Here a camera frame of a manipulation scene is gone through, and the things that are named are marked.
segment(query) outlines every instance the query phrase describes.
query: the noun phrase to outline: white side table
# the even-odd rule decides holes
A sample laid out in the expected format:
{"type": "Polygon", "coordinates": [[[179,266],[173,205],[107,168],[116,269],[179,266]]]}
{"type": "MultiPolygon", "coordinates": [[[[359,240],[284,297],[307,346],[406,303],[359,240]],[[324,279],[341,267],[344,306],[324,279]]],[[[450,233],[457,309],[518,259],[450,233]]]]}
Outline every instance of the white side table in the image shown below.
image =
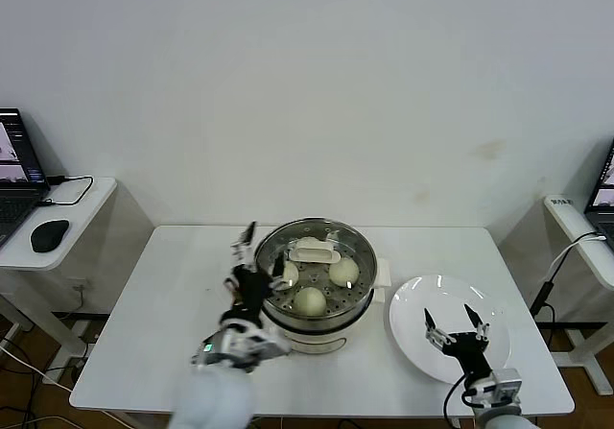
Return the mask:
{"type": "MultiPolygon", "coordinates": [[[[87,186],[87,181],[69,181],[54,187],[49,194],[55,202],[74,201],[87,186]]],[[[37,208],[22,226],[0,248],[0,314],[13,322],[7,335],[11,339],[23,327],[32,328],[33,323],[61,344],[61,349],[50,368],[64,367],[71,357],[81,357],[87,345],[79,337],[89,322],[76,322],[72,331],[60,322],[46,307],[46,301],[27,284],[19,283],[23,274],[19,271],[49,272],[62,262],[73,248],[83,231],[101,209],[116,187],[113,178],[95,178],[94,183],[81,201],[71,206],[48,206],[37,208]],[[68,220],[70,226],[59,246],[46,253],[32,250],[30,236],[39,225],[53,220],[68,220]]],[[[56,369],[49,376],[58,379],[62,370],[56,369]]]]}
{"type": "MultiPolygon", "coordinates": [[[[595,230],[584,216],[581,209],[583,203],[580,201],[568,196],[548,196],[544,199],[544,204],[570,240],[595,230]]],[[[577,249],[601,285],[608,290],[614,290],[612,249],[605,242],[595,241],[580,243],[577,249]]],[[[612,395],[612,386],[595,355],[614,342],[614,322],[607,323],[587,340],[579,330],[565,330],[565,332],[574,349],[571,352],[553,352],[555,363],[560,368],[584,368],[599,395],[612,395]]]]}

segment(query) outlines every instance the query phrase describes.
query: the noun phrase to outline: computer mouse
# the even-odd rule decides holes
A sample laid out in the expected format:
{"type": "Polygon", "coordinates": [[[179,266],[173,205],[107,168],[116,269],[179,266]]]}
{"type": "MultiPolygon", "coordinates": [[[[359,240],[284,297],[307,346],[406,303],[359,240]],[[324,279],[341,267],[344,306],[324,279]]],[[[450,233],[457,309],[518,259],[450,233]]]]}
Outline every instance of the computer mouse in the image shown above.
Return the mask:
{"type": "Polygon", "coordinates": [[[30,242],[32,250],[37,253],[46,253],[55,250],[68,229],[66,220],[48,221],[32,231],[30,242]]]}

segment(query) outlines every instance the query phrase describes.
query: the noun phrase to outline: white table leg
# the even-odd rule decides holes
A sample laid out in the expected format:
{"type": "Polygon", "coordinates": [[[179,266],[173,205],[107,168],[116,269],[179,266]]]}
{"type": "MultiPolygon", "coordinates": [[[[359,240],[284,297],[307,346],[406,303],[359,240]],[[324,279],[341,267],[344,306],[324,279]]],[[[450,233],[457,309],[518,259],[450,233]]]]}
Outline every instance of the white table leg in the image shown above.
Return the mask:
{"type": "Polygon", "coordinates": [[[0,315],[7,318],[10,322],[19,323],[25,331],[32,330],[34,326],[30,319],[20,313],[15,307],[0,295],[0,315]]]}
{"type": "Polygon", "coordinates": [[[46,308],[47,302],[34,290],[25,285],[19,287],[14,294],[13,303],[17,309],[63,347],[79,356],[85,352],[86,344],[82,339],[46,308]]]}
{"type": "MultiPolygon", "coordinates": [[[[89,326],[89,321],[76,321],[73,326],[73,333],[77,336],[81,336],[85,333],[85,330],[89,326]]],[[[53,381],[58,382],[61,378],[61,374],[64,373],[65,367],[68,365],[70,359],[81,359],[82,357],[89,357],[89,354],[92,353],[92,349],[94,348],[94,344],[87,345],[87,352],[85,355],[83,353],[76,354],[75,352],[71,352],[66,347],[62,347],[56,357],[54,357],[53,362],[49,365],[49,368],[44,370],[45,374],[49,376],[53,381]]],[[[51,384],[51,382],[47,378],[43,378],[43,384],[51,384]]]]}
{"type": "Polygon", "coordinates": [[[571,352],[553,352],[556,365],[560,368],[582,367],[599,395],[614,394],[607,376],[595,358],[595,354],[614,342],[614,322],[609,322],[587,340],[579,330],[565,330],[565,332],[574,349],[571,352]]]}

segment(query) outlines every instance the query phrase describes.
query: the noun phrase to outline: laptop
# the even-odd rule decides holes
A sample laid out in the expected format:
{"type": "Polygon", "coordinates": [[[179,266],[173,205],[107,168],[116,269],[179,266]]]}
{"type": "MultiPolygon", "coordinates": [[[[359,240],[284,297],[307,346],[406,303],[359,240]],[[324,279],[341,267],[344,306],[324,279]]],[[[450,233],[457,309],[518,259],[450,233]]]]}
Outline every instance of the laptop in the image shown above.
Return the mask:
{"type": "Polygon", "coordinates": [[[0,108],[0,246],[48,192],[19,111],[0,108]]]}
{"type": "Polygon", "coordinates": [[[610,146],[595,189],[584,213],[595,230],[602,233],[607,245],[614,250],[614,142],[610,146]]]}

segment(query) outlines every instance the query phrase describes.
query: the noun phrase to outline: wooden floor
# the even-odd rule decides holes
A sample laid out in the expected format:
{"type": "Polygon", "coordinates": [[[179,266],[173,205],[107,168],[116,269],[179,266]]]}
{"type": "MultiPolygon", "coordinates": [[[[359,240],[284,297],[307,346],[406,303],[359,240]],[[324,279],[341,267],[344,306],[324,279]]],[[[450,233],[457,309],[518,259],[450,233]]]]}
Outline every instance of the wooden floor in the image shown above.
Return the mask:
{"type": "MultiPolygon", "coordinates": [[[[93,322],[85,338],[93,342],[95,336],[102,330],[103,322],[93,322]]],[[[0,332],[6,333],[10,325],[0,319],[0,332]]],[[[58,344],[45,333],[35,328],[29,333],[21,333],[16,342],[25,350],[38,368],[43,368],[58,350],[58,344]]],[[[553,350],[569,350],[571,345],[563,332],[556,332],[553,341],[553,350]]],[[[598,357],[605,373],[614,383],[614,346],[606,348],[598,357]]],[[[5,368],[25,370],[9,357],[0,360],[0,429],[7,425],[19,424],[23,416],[7,409],[7,406],[24,409],[27,406],[31,392],[31,376],[27,374],[13,374],[5,368]]],[[[64,373],[61,384],[73,387],[70,371],[64,373]]],[[[537,421],[539,427],[548,429],[614,429],[614,397],[601,397],[595,394],[593,387],[582,369],[564,369],[562,371],[574,400],[576,410],[565,417],[540,417],[537,421]]],[[[107,416],[91,411],[81,411],[72,408],[68,403],[66,391],[55,386],[40,385],[35,393],[33,411],[37,417],[62,416],[68,417],[83,429],[120,429],[123,426],[107,416]]],[[[358,426],[351,422],[342,422],[336,418],[261,418],[251,425],[260,429],[357,429],[359,428],[420,428],[444,429],[447,426],[442,419],[354,419],[358,426]]],[[[58,419],[48,419],[38,424],[39,429],[66,429],[69,424],[58,419]]],[[[470,420],[462,422],[462,427],[473,427],[470,420]]]]}

